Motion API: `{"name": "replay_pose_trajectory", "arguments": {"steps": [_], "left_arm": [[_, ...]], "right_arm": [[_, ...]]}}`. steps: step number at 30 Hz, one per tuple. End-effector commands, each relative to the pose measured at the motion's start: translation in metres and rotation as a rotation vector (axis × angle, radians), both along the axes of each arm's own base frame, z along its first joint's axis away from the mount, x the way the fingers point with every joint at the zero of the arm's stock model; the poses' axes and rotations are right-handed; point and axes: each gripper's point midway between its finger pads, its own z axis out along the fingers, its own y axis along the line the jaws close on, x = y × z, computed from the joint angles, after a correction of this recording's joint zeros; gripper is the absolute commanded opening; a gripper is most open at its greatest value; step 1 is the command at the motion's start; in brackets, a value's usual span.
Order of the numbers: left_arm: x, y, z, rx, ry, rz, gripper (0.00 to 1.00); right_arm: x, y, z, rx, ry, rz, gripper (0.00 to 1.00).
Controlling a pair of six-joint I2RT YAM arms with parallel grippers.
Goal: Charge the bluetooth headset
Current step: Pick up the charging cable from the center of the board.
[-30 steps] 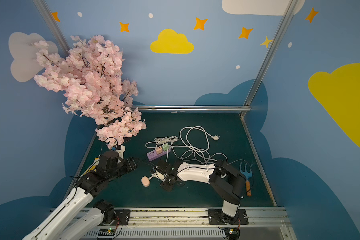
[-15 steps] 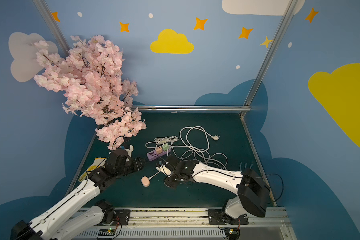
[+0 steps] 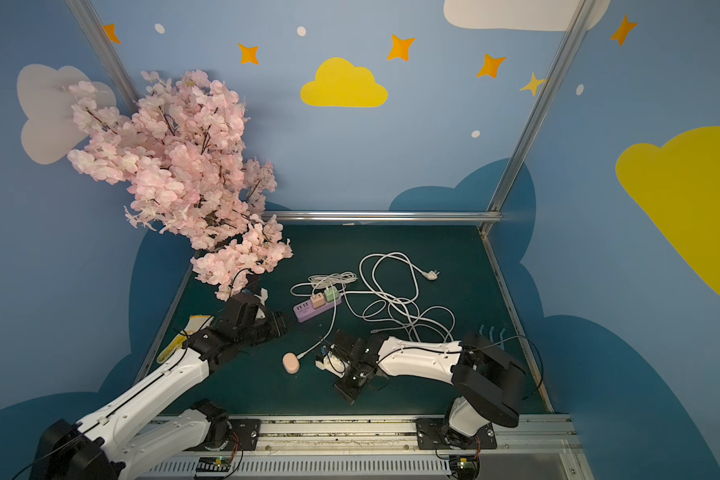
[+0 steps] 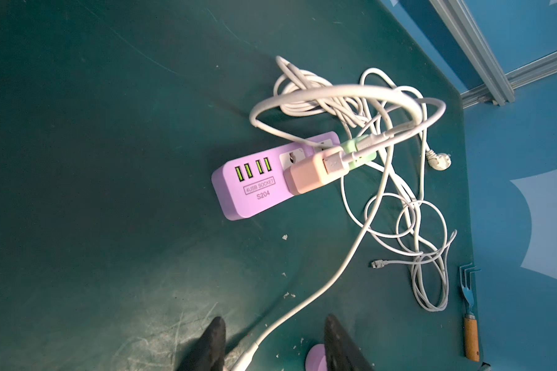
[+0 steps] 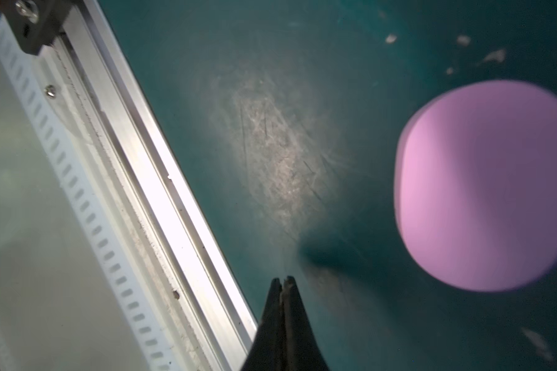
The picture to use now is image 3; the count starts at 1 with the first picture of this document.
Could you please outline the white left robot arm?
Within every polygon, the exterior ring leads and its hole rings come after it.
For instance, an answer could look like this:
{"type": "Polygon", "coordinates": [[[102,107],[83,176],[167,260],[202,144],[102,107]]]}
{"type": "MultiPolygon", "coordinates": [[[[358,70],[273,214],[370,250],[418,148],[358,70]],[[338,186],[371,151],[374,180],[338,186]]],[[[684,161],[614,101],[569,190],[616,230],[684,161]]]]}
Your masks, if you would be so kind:
{"type": "Polygon", "coordinates": [[[221,317],[204,318],[151,374],[98,410],[70,423],[59,420],[41,435],[32,479],[135,479],[193,447],[227,448],[234,438],[227,412],[201,400],[174,420],[144,427],[186,391],[243,350],[285,335],[287,317],[252,294],[228,300],[221,317]]]}

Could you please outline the green charger plug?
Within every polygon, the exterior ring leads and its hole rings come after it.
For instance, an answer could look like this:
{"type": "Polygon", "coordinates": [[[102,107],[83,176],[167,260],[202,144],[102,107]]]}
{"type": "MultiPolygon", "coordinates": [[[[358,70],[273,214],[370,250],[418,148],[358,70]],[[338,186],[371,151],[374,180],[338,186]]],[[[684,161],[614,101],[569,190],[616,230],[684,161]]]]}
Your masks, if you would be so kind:
{"type": "Polygon", "coordinates": [[[339,298],[340,293],[335,286],[330,286],[324,290],[324,296],[327,302],[334,302],[339,298]]]}

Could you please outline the purple power strip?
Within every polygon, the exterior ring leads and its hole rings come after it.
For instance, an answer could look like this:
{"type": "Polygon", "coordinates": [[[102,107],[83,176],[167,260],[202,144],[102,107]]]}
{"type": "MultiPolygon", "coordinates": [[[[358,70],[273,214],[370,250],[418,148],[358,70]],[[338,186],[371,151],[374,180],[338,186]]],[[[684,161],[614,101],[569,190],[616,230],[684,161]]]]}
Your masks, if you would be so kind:
{"type": "Polygon", "coordinates": [[[314,307],[311,300],[306,300],[295,305],[293,307],[293,313],[295,314],[298,323],[304,323],[324,312],[333,310],[334,307],[340,305],[342,301],[343,299],[339,297],[335,301],[326,302],[319,307],[314,307]]]}

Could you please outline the pink charger adapter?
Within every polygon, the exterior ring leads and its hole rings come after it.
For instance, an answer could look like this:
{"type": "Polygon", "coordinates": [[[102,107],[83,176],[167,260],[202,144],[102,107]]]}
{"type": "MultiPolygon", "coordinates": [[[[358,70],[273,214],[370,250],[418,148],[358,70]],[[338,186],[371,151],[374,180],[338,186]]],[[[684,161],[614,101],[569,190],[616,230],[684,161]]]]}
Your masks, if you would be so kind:
{"type": "Polygon", "coordinates": [[[318,292],[310,296],[310,303],[313,309],[319,309],[326,304],[326,299],[323,293],[318,292]]]}

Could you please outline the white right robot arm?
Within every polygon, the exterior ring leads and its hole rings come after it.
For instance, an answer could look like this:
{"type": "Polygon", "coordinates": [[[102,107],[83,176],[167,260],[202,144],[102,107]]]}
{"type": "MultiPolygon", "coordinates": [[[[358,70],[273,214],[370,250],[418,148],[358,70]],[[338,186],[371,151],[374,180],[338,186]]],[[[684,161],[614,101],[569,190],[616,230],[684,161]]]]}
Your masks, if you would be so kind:
{"type": "Polygon", "coordinates": [[[417,377],[450,385],[457,398],[440,421],[417,424],[430,448],[467,448],[492,426],[519,425],[526,370],[521,362],[480,334],[462,341],[426,343],[376,333],[366,340],[339,331],[315,358],[337,377],[334,387],[349,403],[376,377],[417,377]]]}

